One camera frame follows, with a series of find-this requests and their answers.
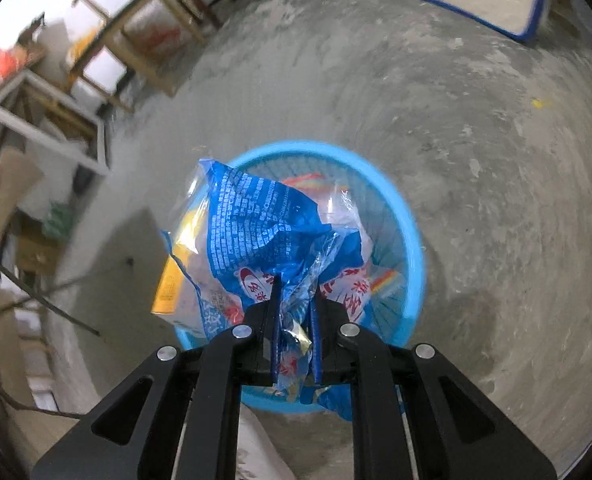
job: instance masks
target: blue plastic wrapper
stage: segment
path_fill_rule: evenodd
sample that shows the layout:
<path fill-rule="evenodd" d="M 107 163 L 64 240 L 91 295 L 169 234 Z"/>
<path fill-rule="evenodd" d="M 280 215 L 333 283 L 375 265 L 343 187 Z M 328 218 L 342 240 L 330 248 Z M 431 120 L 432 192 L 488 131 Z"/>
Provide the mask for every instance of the blue plastic wrapper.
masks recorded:
<path fill-rule="evenodd" d="M 319 175 L 296 180 L 287 186 L 201 160 L 174 239 L 174 247 L 186 248 L 174 258 L 191 283 L 182 326 L 197 339 L 209 340 L 242 322 L 250 305 L 269 299 L 273 277 L 281 277 L 275 391 L 291 401 L 301 399 L 310 365 L 314 378 L 319 368 L 309 326 L 319 285 L 345 305 L 352 321 L 373 328 L 371 240 L 348 190 Z M 306 391 L 301 400 L 351 416 L 346 388 Z"/>

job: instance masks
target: white frame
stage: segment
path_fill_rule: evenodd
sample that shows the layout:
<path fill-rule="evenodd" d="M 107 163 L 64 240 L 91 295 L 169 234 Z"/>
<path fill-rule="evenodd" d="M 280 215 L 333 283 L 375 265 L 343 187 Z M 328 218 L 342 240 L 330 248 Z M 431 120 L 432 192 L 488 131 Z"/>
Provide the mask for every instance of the white frame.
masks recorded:
<path fill-rule="evenodd" d="M 96 125 L 97 158 L 92 158 L 91 156 L 79 152 L 73 146 L 68 145 L 67 141 L 55 139 L 54 136 L 45 133 L 40 128 L 21 119 L 16 114 L 13 114 L 2 106 L 1 102 L 5 97 L 18 88 L 23 82 L 28 82 L 32 86 L 45 92 L 45 94 L 56 98 L 59 103 L 65 105 L 67 108 Z M 16 76 L 6 82 L 4 87 L 0 90 L 0 124 L 14 130 L 28 140 L 42 144 L 44 147 L 53 150 L 59 155 L 67 157 L 79 163 L 81 166 L 89 168 L 89 170 L 92 170 L 99 175 L 106 175 L 109 173 L 109 166 L 107 165 L 106 158 L 105 122 L 93 113 L 85 110 L 73 98 L 47 83 L 47 81 L 30 70 L 19 72 Z"/>

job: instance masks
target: metal bolt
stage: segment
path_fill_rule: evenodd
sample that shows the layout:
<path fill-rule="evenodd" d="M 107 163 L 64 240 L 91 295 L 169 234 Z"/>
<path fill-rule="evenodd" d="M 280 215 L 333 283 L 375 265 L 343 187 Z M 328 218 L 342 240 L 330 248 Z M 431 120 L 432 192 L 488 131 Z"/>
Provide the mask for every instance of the metal bolt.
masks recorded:
<path fill-rule="evenodd" d="M 252 328 L 249 325 L 238 325 L 234 326 L 234 330 L 231 331 L 234 337 L 237 339 L 244 339 L 252 335 Z"/>
<path fill-rule="evenodd" d="M 163 348 L 159 348 L 158 352 L 156 352 L 158 359 L 161 361 L 171 361 L 177 354 L 178 352 L 173 346 L 163 346 Z"/>
<path fill-rule="evenodd" d="M 433 346 L 427 345 L 422 343 L 416 346 L 416 355 L 420 359 L 431 359 L 436 354 L 436 351 L 433 349 Z"/>
<path fill-rule="evenodd" d="M 361 331 L 361 328 L 354 323 L 345 323 L 340 327 L 340 333 L 345 337 L 356 337 Z"/>

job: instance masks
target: triangular cutout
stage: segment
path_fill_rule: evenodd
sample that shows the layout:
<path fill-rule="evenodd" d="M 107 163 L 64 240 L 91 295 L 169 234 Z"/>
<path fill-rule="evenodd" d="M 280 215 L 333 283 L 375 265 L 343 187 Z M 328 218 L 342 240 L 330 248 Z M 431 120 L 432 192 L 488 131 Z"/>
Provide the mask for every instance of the triangular cutout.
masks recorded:
<path fill-rule="evenodd" d="M 460 440 L 472 444 L 495 431 L 491 419 L 448 377 L 439 379 Z"/>
<path fill-rule="evenodd" d="M 92 425 L 92 432 L 119 444 L 129 444 L 153 380 L 143 377 Z"/>

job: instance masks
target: gray floor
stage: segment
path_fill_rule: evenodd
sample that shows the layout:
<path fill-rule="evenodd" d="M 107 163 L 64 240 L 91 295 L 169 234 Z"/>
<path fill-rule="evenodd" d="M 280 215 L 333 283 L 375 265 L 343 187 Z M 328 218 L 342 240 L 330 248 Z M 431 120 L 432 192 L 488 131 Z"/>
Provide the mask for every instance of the gray floor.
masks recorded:
<path fill-rule="evenodd" d="M 89 409 L 173 341 L 148 314 L 157 229 L 173 227 L 198 156 L 320 139 L 379 166 L 416 215 L 428 283 L 412 342 L 441 349 L 563 472 L 592 439 L 592 37 L 552 27 L 521 46 L 418 0 L 263 0 L 236 15 L 173 100 L 144 91 L 114 121 L 112 174 L 61 275 L 127 254 L 136 266 L 60 298 L 103 331 L 54 320 L 60 407 Z M 335 415 L 261 420 L 299 478 L 351 478 Z"/>

